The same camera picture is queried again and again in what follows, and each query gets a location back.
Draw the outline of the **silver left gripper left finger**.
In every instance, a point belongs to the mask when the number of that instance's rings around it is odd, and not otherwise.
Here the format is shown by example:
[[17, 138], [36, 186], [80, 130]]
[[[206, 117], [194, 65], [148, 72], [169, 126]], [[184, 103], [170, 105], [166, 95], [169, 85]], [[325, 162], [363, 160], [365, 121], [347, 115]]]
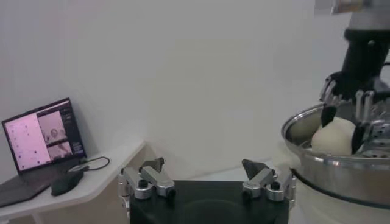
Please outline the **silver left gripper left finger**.
[[139, 168], [123, 167], [118, 174], [118, 195], [129, 200], [133, 195], [136, 200], [148, 200], [155, 190], [158, 196], [172, 198], [176, 195], [175, 183], [163, 173], [165, 159], [159, 157], [145, 161]]

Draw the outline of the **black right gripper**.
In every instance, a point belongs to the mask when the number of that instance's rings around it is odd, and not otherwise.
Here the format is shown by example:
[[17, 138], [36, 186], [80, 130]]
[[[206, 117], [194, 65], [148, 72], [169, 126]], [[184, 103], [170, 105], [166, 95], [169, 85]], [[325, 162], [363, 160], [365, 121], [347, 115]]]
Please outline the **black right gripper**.
[[355, 97], [356, 122], [351, 147], [352, 154], [356, 154], [363, 145], [371, 116], [375, 82], [380, 78], [389, 53], [389, 31], [348, 28], [344, 37], [349, 45], [342, 69], [328, 76], [320, 91], [321, 127], [326, 127], [335, 117], [335, 96], [341, 96], [344, 100]]

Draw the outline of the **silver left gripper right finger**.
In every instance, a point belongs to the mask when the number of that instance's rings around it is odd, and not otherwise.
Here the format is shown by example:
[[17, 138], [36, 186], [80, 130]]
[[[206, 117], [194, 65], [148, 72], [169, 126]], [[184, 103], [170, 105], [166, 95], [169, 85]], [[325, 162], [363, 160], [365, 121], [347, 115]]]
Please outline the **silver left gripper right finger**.
[[262, 192], [270, 201], [296, 201], [296, 177], [290, 169], [278, 174], [265, 163], [243, 159], [247, 181], [242, 184], [242, 196], [245, 201], [260, 198]]

